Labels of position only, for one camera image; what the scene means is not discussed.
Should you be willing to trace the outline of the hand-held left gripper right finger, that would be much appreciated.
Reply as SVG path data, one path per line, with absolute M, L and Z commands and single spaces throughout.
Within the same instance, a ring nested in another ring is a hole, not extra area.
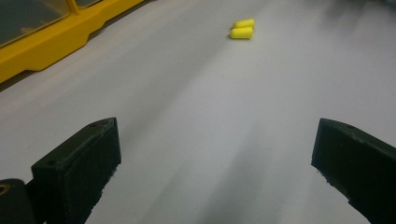
M 311 165 L 371 224 L 396 224 L 396 147 L 349 124 L 321 119 Z

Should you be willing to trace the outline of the yellow and black organizer box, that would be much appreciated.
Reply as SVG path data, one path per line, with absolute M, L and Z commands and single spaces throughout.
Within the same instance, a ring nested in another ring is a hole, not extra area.
M 144 0 L 0 0 L 0 83 L 40 71 Z

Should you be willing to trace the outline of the yellow foam earplug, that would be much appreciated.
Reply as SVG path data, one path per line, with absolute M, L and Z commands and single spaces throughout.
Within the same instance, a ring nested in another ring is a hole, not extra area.
M 246 19 L 246 20 L 241 20 L 241 21 L 235 21 L 233 23 L 233 28 L 238 29 L 238 28 L 254 28 L 255 27 L 255 21 L 253 19 Z
M 253 29 L 251 27 L 233 28 L 229 37 L 231 39 L 251 39 L 253 36 Z

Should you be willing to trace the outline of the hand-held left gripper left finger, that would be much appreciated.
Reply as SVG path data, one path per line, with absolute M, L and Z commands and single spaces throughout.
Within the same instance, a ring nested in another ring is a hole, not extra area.
M 32 166 L 37 219 L 84 224 L 120 163 L 115 118 L 82 128 Z

